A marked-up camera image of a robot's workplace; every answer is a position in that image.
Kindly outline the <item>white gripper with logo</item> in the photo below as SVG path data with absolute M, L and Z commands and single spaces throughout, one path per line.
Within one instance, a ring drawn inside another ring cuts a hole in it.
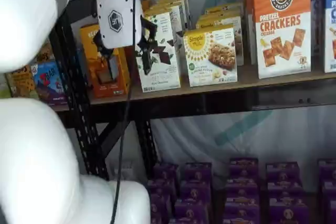
M 93 42 L 101 62 L 105 61 L 111 80 L 119 76 L 114 48 L 137 44 L 143 71 L 148 75 L 152 68 L 150 52 L 157 46 L 155 40 L 157 25 L 142 17 L 140 0 L 97 0 L 97 12 L 100 31 Z

